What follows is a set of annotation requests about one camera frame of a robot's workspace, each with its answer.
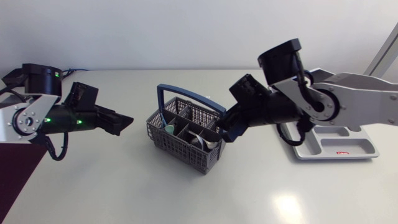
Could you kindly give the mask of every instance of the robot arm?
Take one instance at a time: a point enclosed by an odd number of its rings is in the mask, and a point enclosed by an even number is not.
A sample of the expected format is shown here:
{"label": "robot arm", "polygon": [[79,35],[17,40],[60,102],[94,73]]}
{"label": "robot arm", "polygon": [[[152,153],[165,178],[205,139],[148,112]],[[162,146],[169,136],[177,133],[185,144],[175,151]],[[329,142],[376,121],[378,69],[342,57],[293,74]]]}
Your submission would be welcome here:
{"label": "robot arm", "polygon": [[[25,95],[19,98],[10,96],[0,103],[0,142],[26,140],[40,144],[59,161],[66,154],[69,132],[99,127],[119,136],[133,122],[133,118],[95,105],[98,89],[83,83],[74,83],[65,102],[56,105],[62,92],[62,71],[57,68],[23,64],[22,75],[25,76],[22,79],[25,81]],[[9,91],[20,84],[12,84],[2,91]],[[46,136],[53,133],[64,133],[59,156]]]}
{"label": "robot arm", "polygon": [[298,121],[302,139],[284,139],[291,145],[301,144],[315,124],[349,128],[398,124],[398,85],[351,73],[310,73],[303,69],[300,49],[299,40],[294,39],[260,55],[258,61],[269,89],[251,75],[229,89],[237,103],[217,123],[226,131],[223,137],[227,142],[233,142],[248,127],[293,121]]}

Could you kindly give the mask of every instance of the dark red surface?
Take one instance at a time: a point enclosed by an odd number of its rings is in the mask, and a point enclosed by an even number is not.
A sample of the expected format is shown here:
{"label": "dark red surface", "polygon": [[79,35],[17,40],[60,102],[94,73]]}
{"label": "dark red surface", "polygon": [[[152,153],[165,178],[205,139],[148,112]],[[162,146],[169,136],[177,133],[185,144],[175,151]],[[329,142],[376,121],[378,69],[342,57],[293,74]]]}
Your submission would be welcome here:
{"label": "dark red surface", "polygon": [[46,152],[35,144],[0,144],[0,223]]}

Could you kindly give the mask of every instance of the plastic tray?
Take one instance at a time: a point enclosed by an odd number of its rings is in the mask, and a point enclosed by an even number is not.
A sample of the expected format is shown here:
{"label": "plastic tray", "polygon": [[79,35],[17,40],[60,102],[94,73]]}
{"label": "plastic tray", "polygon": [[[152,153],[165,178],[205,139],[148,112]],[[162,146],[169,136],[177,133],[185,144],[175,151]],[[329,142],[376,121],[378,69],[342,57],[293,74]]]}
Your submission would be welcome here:
{"label": "plastic tray", "polygon": [[[291,139],[299,139],[295,123],[282,125]],[[347,127],[315,126],[305,135],[301,146],[293,147],[299,159],[366,159],[379,156],[366,131],[352,131]]]}

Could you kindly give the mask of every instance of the table surface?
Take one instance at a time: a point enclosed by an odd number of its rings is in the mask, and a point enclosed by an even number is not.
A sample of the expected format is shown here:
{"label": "table surface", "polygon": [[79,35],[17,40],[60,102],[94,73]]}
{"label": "table surface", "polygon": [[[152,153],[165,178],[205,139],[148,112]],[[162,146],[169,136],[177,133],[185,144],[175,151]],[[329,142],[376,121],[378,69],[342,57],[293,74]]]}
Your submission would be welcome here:
{"label": "table surface", "polygon": [[[64,160],[44,156],[4,223],[396,223],[394,126],[365,126],[381,155],[349,161],[300,161],[274,126],[249,128],[207,175],[154,146],[146,119],[157,109],[158,84],[230,108],[228,88],[246,73],[265,84],[260,70],[76,72],[63,98],[72,82],[95,86],[97,105],[134,122],[120,137],[70,133]],[[60,148],[62,136],[51,138]]]}

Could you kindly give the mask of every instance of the blue basket handle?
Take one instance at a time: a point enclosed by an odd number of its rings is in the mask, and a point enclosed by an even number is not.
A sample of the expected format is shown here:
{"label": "blue basket handle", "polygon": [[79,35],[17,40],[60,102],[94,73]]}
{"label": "blue basket handle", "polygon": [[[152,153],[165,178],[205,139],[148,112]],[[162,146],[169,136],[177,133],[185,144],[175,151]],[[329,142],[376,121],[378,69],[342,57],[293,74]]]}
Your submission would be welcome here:
{"label": "blue basket handle", "polygon": [[224,107],[222,107],[221,105],[215,103],[214,101],[211,101],[208,98],[205,98],[199,94],[196,94],[196,93],[188,91],[188,90],[184,90],[183,88],[179,88],[176,86],[160,84],[157,86],[157,102],[159,104],[159,111],[161,113],[163,113],[163,108],[164,108],[164,92],[163,92],[164,90],[171,91],[173,93],[178,93],[183,96],[187,96],[193,100],[196,100],[196,101],[202,103],[203,105],[206,105],[209,108],[217,111],[220,114],[220,118],[222,118],[226,113],[226,109]]}

